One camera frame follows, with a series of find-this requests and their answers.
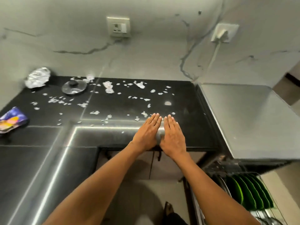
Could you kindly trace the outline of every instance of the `grey wall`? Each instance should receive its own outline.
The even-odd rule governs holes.
[[[299,0],[0,0],[0,93],[10,93],[0,107],[40,66],[58,75],[272,86],[300,60],[299,9]],[[130,17],[132,38],[109,38],[107,15]],[[207,72],[217,22],[240,29]]]

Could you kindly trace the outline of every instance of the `kitchen cabinet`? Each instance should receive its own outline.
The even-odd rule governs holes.
[[[194,162],[198,162],[204,155],[205,152],[190,151],[190,156]],[[168,157],[165,153],[161,153],[160,160],[159,151],[154,152],[154,158],[152,163],[152,169],[150,179],[164,179],[164,180],[179,180],[183,177],[183,174],[177,164]]]
[[[119,152],[120,151],[102,150],[98,158],[97,169],[103,166],[110,158],[114,157]],[[153,153],[154,152],[152,151],[146,151],[139,155],[127,171],[124,180],[149,179]]]

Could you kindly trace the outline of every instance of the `hand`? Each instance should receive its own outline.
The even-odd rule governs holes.
[[[159,116],[159,113],[152,114],[134,135],[132,142],[137,145],[141,152],[147,151],[157,144],[155,136],[161,120],[162,117]]]
[[[186,154],[185,136],[178,122],[171,115],[163,120],[165,135],[161,137],[160,147],[171,159],[176,160]]]

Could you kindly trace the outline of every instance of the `forearm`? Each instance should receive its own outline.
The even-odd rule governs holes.
[[[81,183],[48,217],[49,224],[98,225],[140,150],[132,142]]]
[[[259,222],[225,193],[186,153],[175,162],[196,195],[199,206],[210,225],[257,225]]]

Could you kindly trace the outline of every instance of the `electrical socket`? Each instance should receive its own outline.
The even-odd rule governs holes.
[[[225,40],[222,41],[222,42],[224,42],[224,43],[230,42],[230,41],[232,40],[232,38],[235,36],[235,34],[237,33],[238,27],[239,27],[239,25],[237,25],[237,24],[218,23],[218,24],[216,25],[214,34],[212,35],[211,41],[212,41],[212,42],[216,41],[218,35],[219,35],[222,31],[226,30],[226,31],[228,32],[228,34],[227,34],[227,39],[225,39]]]
[[[131,37],[130,19],[127,17],[106,17],[108,34],[114,37]]]

